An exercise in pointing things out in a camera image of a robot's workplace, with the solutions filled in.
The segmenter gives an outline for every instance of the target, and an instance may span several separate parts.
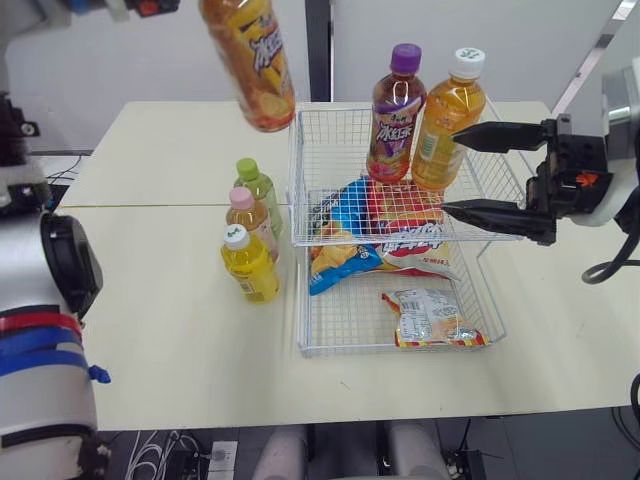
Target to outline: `chip bag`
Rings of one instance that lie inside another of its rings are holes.
[[[310,249],[310,295],[324,292],[349,275],[366,272],[382,264],[373,245],[358,245],[354,237],[369,228],[367,182],[365,177],[351,182],[314,209],[310,226],[313,235],[323,242],[340,243]]]
[[[411,180],[395,185],[369,182],[367,207],[372,231],[389,235],[391,240],[376,246],[383,261],[377,270],[458,280],[451,268],[449,246],[438,240],[444,222],[442,200],[441,191],[422,190]],[[410,239],[420,233],[432,234],[434,240]]]
[[[384,292],[382,299],[398,317],[395,332],[398,347],[489,343],[480,331],[464,321],[452,290],[399,290]]]

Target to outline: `green bottle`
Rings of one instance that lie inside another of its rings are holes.
[[[282,232],[282,217],[276,200],[276,191],[273,182],[264,173],[260,173],[258,164],[253,158],[243,158],[236,163],[239,178],[234,183],[234,187],[247,187],[251,190],[253,198],[261,200],[271,217],[271,230],[276,240],[280,238]]]

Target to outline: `plastic bottle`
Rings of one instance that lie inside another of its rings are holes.
[[[271,253],[271,259],[278,259],[278,244],[271,231],[269,211],[264,203],[255,200],[251,190],[246,187],[234,187],[229,194],[231,208],[227,212],[227,225],[239,223],[250,233],[264,242]]]
[[[273,236],[278,240],[282,233],[282,217],[278,208],[278,200],[276,200],[276,191],[273,188],[271,179],[260,172],[258,164],[253,158],[243,158],[236,163],[238,170],[238,179],[234,187],[247,187],[251,190],[253,198],[264,203],[269,210],[271,218],[271,231]]]
[[[289,125],[295,98],[271,0],[200,0],[200,13],[247,121],[263,132]]]
[[[451,135],[480,118],[486,98],[476,79],[485,55],[477,48],[456,50],[451,77],[427,95],[427,106],[411,165],[415,183],[427,190],[442,190],[456,178],[466,148]]]
[[[369,175],[379,182],[396,183],[409,170],[411,140],[426,90],[415,73],[422,51],[412,43],[393,48],[391,74],[373,88]]]
[[[250,234],[239,224],[227,226],[220,254],[247,300],[264,303],[275,298],[280,281],[267,247],[257,235]]]

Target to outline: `wire basket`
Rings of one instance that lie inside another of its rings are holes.
[[[459,280],[372,272],[352,275],[329,290],[309,296],[309,251],[298,250],[297,341],[303,356],[469,351],[485,348],[506,336],[506,330],[479,262],[488,243],[450,244],[451,266]],[[453,290],[460,313],[489,342],[484,346],[432,345],[396,347],[396,316],[381,299],[384,291],[436,288]]]
[[[318,232],[318,206],[350,182],[366,175],[371,136],[370,109],[301,110],[291,129],[289,208],[291,241],[297,246],[344,243],[330,232]],[[418,135],[414,136],[414,145]],[[445,190],[444,201],[489,198],[522,206],[524,192],[504,155],[468,150],[455,181]],[[396,205],[403,211],[404,205]],[[507,240],[512,235],[488,232],[458,222],[444,214],[437,232],[412,232],[403,238],[414,241]],[[388,237],[363,230],[357,243],[382,243]]]

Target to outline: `white wall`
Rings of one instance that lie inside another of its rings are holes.
[[[308,100],[304,1],[273,1],[297,97]],[[11,98],[42,130],[31,148],[94,148],[132,100],[234,98],[197,4],[183,0],[178,12],[144,20],[132,13],[124,23],[97,11],[13,40]]]
[[[335,98],[370,100],[393,45],[422,47],[429,89],[453,51],[486,51],[481,84],[494,100],[552,109],[620,0],[336,0]]]
[[[602,75],[631,65],[640,57],[640,4],[637,4],[620,27],[596,65],[567,108],[573,130],[585,135],[602,135]]]

